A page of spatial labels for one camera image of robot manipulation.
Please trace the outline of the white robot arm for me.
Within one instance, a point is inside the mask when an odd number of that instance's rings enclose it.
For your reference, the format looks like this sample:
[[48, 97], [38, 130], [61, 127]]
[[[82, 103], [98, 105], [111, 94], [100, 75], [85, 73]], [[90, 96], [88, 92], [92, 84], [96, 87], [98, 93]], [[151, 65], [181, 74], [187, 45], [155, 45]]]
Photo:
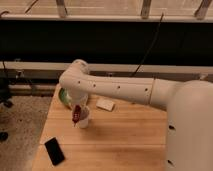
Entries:
[[213, 171], [212, 82], [93, 76], [77, 59], [59, 84], [75, 106], [97, 94], [166, 111], [165, 171]]

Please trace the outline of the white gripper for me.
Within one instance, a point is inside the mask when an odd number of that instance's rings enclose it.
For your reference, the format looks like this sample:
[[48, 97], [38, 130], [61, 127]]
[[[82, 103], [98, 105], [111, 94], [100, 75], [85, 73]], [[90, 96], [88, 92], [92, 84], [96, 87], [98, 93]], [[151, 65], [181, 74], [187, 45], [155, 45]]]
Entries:
[[74, 109], [76, 105], [84, 108], [87, 105], [88, 94], [84, 93], [83, 95], [77, 96], [74, 94], [69, 94], [69, 106], [71, 109]]

